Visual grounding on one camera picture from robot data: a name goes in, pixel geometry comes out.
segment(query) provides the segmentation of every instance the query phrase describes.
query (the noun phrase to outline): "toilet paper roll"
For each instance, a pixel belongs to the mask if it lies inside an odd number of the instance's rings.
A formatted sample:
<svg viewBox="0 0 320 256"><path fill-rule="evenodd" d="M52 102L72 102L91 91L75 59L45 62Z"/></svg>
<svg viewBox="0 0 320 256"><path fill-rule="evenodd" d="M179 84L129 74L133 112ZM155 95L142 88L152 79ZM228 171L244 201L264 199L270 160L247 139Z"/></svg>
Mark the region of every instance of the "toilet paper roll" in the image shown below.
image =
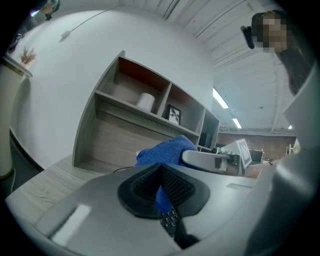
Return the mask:
<svg viewBox="0 0 320 256"><path fill-rule="evenodd" d="M155 100L156 100L155 97L153 97L152 95L150 95L148 93L142 93L140 95L140 98L139 98L136 106L140 109L151 112Z"/></svg>

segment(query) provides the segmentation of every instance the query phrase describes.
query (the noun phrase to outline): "white wall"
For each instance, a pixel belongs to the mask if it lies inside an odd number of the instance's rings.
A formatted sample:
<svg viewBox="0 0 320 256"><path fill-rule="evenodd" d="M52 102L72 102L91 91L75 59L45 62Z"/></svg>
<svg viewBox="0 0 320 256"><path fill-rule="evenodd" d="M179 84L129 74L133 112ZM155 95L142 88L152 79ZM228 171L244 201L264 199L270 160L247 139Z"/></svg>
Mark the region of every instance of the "white wall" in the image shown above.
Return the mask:
<svg viewBox="0 0 320 256"><path fill-rule="evenodd" d="M78 12L36 27L23 47L37 57L28 69L30 86L19 94L12 129L31 157L47 168L73 151L85 104L108 64L121 51L212 106L211 54L181 28L129 7L109 10L60 42L61 34L100 11Z"/></svg>

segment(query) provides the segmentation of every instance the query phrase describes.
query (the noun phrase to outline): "picture frame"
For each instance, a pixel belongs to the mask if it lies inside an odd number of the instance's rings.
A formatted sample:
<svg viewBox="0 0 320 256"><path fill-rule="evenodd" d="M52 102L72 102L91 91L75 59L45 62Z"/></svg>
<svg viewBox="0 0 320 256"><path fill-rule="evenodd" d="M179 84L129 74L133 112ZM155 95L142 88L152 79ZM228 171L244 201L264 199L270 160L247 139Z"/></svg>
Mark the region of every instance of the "picture frame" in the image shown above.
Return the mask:
<svg viewBox="0 0 320 256"><path fill-rule="evenodd" d="M181 110L168 104L168 106L166 107L165 119L180 126L181 125Z"/></svg>

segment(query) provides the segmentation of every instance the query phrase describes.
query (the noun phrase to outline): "ceiling light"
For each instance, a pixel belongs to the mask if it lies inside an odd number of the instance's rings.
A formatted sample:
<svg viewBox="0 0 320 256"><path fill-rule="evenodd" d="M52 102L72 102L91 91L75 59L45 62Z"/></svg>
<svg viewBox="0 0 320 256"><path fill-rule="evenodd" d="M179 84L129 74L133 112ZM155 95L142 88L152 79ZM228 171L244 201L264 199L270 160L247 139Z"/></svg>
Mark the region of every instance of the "ceiling light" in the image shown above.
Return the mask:
<svg viewBox="0 0 320 256"><path fill-rule="evenodd" d="M240 125L240 123L239 123L239 121L238 121L238 119L236 119L236 118L232 118L232 120L234 121L234 123L235 123L236 127L238 127L239 129L241 129L241 128L242 128L242 127L241 127L241 125Z"/></svg>
<svg viewBox="0 0 320 256"><path fill-rule="evenodd" d="M39 11L37 10L37 11L34 11L34 12L30 13L31 17L35 16L38 12Z"/></svg>
<svg viewBox="0 0 320 256"><path fill-rule="evenodd" d="M227 103L224 101L224 99L220 96L220 94L216 91L215 88L213 88L213 97L220 103L220 105L224 108L227 109L229 108Z"/></svg>

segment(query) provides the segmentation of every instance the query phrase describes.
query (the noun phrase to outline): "blue cloth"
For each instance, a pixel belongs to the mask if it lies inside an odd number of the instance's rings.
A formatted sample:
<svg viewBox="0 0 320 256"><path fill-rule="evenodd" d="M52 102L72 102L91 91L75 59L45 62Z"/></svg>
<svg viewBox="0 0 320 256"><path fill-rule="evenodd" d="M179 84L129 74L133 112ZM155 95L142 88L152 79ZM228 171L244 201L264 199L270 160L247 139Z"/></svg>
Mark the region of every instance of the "blue cloth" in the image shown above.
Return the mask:
<svg viewBox="0 0 320 256"><path fill-rule="evenodd" d="M175 164L185 166L180 161L180 155L185 150L197 151L195 145L185 136L180 135L171 140L167 140L153 148L142 150L136 157L135 167L152 164ZM168 199L162 186L158 189L155 198L155 205L163 213L170 212L172 204Z"/></svg>

